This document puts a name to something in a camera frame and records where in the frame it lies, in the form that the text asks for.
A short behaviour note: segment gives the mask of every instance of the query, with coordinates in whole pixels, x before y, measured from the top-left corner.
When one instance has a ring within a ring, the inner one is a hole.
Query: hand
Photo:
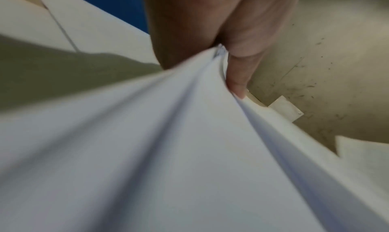
[[[164,69],[218,43],[229,51],[226,84],[240,98],[298,0],[145,0]]]

